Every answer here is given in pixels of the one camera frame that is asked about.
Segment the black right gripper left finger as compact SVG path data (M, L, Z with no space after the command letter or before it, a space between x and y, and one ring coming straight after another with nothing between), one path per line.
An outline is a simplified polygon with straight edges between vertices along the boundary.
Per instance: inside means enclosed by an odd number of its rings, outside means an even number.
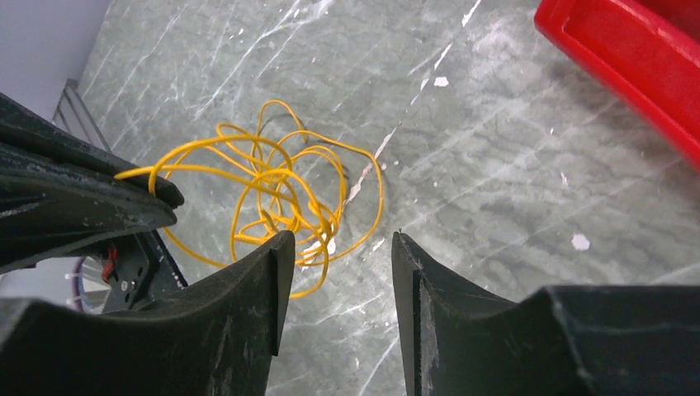
M136 311L1 302L4 395L262 395L295 265L282 231L238 262Z

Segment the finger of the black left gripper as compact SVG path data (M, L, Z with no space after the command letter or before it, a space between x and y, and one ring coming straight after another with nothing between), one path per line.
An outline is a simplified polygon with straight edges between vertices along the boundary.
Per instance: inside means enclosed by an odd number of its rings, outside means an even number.
M184 197L170 181L158 177L155 193L149 182L121 181L115 175L131 164L100 148L77 139L11 98L1 95L1 143L22 157L42 157L79 174L79 190L93 194L100 206L141 208L151 205L175 209Z
M3 273L176 221L169 204L137 186L1 146Z

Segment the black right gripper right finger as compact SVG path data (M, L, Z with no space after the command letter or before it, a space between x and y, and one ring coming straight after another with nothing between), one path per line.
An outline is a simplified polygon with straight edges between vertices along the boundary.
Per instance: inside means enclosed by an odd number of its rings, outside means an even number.
M696 395L695 285L549 285L515 303L395 233L410 395Z

